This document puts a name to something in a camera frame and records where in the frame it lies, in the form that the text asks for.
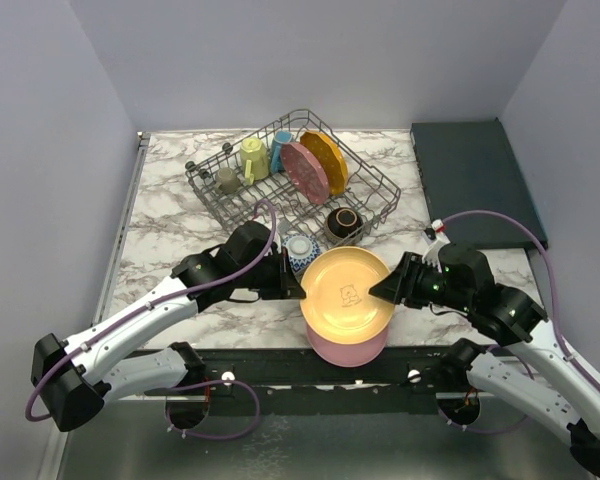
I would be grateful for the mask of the red patterned bowl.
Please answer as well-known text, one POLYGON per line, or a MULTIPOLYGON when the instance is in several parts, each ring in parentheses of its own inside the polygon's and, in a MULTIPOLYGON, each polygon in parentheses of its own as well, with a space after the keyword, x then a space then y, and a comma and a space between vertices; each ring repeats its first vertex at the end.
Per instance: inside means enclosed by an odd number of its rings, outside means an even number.
POLYGON ((291 269, 296 277, 301 277, 308 266, 322 253, 317 241, 304 234, 295 234, 283 239, 291 269))

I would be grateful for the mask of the yellow pink rimmed plate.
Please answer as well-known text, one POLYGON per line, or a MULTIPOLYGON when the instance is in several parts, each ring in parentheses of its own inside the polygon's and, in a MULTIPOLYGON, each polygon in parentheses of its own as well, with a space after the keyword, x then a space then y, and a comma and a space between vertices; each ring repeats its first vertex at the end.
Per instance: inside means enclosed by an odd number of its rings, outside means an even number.
POLYGON ((306 323, 327 341, 354 345, 378 336, 388 327, 395 306, 369 294, 389 275, 385 262, 355 246, 321 254, 305 270, 300 308, 306 323))

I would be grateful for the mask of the dark brown cream bowl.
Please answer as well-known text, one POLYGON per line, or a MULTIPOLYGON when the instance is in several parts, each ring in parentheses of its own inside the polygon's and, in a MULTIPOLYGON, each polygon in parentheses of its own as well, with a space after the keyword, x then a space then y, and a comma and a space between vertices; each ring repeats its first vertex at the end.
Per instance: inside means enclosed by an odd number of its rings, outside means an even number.
POLYGON ((332 244, 355 245, 362 235, 363 220, 360 214, 348 207, 332 210, 324 224, 325 236, 332 244))

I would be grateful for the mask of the pink round bear plate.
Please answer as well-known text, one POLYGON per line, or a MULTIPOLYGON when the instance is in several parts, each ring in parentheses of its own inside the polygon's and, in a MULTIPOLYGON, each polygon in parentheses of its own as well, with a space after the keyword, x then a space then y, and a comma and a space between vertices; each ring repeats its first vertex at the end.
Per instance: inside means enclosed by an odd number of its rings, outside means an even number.
POLYGON ((326 362, 343 368, 356 368, 368 364, 385 348, 389 327, 385 327, 370 340, 357 344, 338 344, 324 339, 309 325, 306 326, 309 344, 326 362))

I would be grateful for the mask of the grey wire dish rack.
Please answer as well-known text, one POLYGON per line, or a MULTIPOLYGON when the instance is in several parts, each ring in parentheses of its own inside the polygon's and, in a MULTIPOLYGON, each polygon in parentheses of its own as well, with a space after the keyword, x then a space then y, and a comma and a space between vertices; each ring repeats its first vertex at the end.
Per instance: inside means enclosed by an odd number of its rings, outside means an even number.
POLYGON ((253 204, 266 198, 276 209, 278 232, 282 239, 304 234, 313 237, 323 251, 345 246, 334 245, 325 236, 325 220, 332 210, 348 207, 360 214, 362 235, 355 244, 360 246, 363 239, 369 237, 397 208, 401 196, 393 180, 362 159, 325 121, 307 108, 295 109, 257 130, 240 134, 236 140, 216 146, 212 154, 202 161, 187 161, 185 175, 196 196, 226 232, 232 232, 250 219, 253 204), (269 174, 263 180, 247 185, 239 154, 242 140, 257 137, 270 147, 275 133, 280 130, 290 131, 296 140, 306 131, 320 131, 334 140, 348 166, 345 192, 330 197, 323 205, 314 205, 292 185, 285 173, 269 174), (241 181, 240 189, 233 194, 215 190, 215 174, 222 167, 232 168, 241 181))

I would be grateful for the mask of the brown plate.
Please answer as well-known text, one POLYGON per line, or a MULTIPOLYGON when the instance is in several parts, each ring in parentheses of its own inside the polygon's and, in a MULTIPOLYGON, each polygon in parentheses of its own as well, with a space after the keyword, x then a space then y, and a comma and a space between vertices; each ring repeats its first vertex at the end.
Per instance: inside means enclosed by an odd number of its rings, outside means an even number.
POLYGON ((280 158, 292 185, 312 204, 324 204, 329 195, 329 181, 315 155, 297 142, 285 143, 280 158))

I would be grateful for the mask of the small grey cup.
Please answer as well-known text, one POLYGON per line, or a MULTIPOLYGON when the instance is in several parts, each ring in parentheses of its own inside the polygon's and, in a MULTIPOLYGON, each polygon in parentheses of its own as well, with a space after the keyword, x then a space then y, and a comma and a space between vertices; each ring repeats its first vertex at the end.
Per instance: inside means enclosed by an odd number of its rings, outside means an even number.
POLYGON ((233 194, 241 187, 237 173, 229 167, 222 167, 215 174, 215 190, 222 194, 233 194))

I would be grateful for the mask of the orange polka dot plate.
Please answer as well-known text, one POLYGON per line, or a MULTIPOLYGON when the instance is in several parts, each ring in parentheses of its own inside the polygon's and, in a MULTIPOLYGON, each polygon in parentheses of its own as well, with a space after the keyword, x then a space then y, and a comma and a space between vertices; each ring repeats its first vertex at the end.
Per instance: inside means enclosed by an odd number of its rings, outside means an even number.
POLYGON ((330 194, 341 195, 345 192, 349 172, 344 156, 328 135, 320 131, 306 131, 300 137, 304 145, 319 161, 324 169, 330 187, 330 194))

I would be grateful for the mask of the yellow green mug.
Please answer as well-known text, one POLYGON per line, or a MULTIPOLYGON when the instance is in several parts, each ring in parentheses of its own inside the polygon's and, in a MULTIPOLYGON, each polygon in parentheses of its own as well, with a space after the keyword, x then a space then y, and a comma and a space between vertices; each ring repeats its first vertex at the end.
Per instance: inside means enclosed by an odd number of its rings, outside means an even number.
POLYGON ((247 185, 263 180, 269 175, 267 148, 257 137, 248 137, 240 144, 240 159, 243 176, 247 185))

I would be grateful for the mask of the blue floral mug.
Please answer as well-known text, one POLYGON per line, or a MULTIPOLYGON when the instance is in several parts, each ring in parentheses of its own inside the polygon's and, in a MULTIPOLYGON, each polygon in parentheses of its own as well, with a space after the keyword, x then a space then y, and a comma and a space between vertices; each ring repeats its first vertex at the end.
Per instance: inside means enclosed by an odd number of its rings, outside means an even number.
POLYGON ((275 174, 284 170, 281 161, 281 149, 285 144, 293 140, 293 134, 290 131, 280 130, 275 133, 270 148, 270 173, 275 174))

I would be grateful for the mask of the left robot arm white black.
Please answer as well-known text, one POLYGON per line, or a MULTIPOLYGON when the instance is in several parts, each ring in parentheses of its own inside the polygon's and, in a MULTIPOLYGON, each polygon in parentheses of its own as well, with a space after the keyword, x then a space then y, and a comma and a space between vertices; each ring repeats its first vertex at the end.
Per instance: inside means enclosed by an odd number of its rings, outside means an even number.
POLYGON ((150 390, 194 393, 205 366, 195 350, 173 343, 156 354, 132 354, 159 333, 230 300, 240 289, 260 300, 303 299, 274 227, 249 220, 214 247, 183 258, 144 297, 83 332, 50 333, 33 350, 30 422, 53 420, 62 432, 91 421, 107 404, 150 390))

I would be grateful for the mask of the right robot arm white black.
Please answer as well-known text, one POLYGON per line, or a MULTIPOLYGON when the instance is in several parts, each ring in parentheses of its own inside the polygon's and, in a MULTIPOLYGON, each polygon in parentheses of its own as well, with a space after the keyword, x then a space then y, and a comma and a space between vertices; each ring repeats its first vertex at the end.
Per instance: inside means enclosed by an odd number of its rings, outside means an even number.
POLYGON ((406 252, 369 293, 413 309, 438 305, 463 313, 480 334, 533 367, 544 383, 508 371, 493 354, 461 339, 453 346, 459 357, 439 371, 447 389, 472 385, 544 425, 600 479, 600 373, 569 347, 538 303, 494 280, 482 252, 453 243, 430 245, 425 255, 406 252))

